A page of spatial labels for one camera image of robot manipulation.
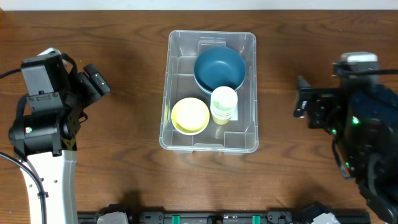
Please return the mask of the clear plastic storage bin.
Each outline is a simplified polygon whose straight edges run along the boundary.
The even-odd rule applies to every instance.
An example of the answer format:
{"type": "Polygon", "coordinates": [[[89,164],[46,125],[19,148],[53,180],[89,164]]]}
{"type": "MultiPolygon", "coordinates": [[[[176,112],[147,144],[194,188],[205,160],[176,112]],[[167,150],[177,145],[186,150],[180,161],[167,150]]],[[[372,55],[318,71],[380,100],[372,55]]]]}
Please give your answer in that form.
{"type": "Polygon", "coordinates": [[[169,35],[165,73],[160,145],[170,151],[216,151],[225,154],[254,152],[259,146],[257,118],[256,36],[250,32],[221,32],[204,30],[174,30],[169,35]],[[246,78],[237,90],[238,120],[218,125],[210,121],[196,135],[179,133],[170,118],[176,102],[198,98],[210,102],[195,82],[193,68],[196,58],[211,47],[223,46],[237,51],[245,61],[246,78]]]}

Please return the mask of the yellow bowl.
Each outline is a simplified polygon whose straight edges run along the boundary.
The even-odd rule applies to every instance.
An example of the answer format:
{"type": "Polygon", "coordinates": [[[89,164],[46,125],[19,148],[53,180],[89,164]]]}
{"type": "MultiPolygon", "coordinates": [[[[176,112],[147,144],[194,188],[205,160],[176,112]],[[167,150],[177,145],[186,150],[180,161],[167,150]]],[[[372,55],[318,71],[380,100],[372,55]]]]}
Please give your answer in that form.
{"type": "Polygon", "coordinates": [[[210,121],[210,112],[202,100],[184,98],[172,108],[171,120],[179,133],[193,136],[206,129],[210,121]]]}

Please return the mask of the cream cup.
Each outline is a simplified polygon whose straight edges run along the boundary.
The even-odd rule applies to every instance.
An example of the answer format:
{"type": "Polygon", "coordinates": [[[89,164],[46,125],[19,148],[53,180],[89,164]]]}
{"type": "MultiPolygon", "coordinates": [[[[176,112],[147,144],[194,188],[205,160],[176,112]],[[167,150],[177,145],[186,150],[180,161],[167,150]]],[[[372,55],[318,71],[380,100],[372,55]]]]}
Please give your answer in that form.
{"type": "Polygon", "coordinates": [[[235,109],[238,104],[238,94],[228,86],[218,87],[211,94],[210,104],[222,111],[235,109]]]}

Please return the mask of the yellow cup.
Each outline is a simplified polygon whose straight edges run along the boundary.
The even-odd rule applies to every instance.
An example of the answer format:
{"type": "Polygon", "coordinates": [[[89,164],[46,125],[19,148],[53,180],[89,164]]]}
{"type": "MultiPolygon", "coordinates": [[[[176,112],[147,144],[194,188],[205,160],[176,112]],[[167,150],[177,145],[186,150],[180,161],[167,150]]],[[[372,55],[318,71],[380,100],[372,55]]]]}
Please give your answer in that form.
{"type": "Polygon", "coordinates": [[[212,113],[217,114],[218,116],[232,116],[236,109],[231,109],[231,110],[219,110],[218,108],[211,107],[210,108],[212,113]]]}
{"type": "Polygon", "coordinates": [[[225,125],[230,121],[230,119],[218,119],[218,118],[213,118],[213,121],[218,124],[218,125],[225,125]]]}

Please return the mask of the light blue cup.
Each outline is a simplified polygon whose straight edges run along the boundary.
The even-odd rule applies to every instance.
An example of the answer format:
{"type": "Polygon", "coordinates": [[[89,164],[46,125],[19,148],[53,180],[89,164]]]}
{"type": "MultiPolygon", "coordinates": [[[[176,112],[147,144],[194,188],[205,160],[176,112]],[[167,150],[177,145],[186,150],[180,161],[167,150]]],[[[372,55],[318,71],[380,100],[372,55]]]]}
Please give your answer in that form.
{"type": "Polygon", "coordinates": [[[234,115],[234,113],[229,113],[229,114],[217,114],[212,112],[211,113],[212,117],[216,118],[216,119],[231,119],[234,115]]]}

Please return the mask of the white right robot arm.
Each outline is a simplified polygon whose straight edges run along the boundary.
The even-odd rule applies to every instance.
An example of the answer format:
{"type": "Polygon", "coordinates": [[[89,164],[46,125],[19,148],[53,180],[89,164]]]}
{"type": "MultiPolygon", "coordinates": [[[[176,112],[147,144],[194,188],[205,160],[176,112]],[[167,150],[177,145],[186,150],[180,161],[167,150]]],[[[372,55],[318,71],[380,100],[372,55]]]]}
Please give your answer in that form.
{"type": "Polygon", "coordinates": [[[342,176],[356,182],[381,220],[397,223],[397,94],[375,75],[342,78],[336,88],[299,77],[293,116],[332,136],[342,176]]]}

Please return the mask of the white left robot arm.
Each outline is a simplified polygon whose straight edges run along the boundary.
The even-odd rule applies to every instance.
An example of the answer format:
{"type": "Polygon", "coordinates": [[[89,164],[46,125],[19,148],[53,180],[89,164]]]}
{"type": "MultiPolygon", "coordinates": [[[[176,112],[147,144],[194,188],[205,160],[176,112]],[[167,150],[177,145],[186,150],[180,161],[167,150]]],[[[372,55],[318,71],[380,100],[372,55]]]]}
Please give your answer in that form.
{"type": "Polygon", "coordinates": [[[22,170],[31,223],[78,223],[76,136],[89,105],[111,89],[92,64],[49,48],[21,63],[27,94],[18,101],[9,140],[22,170]]]}

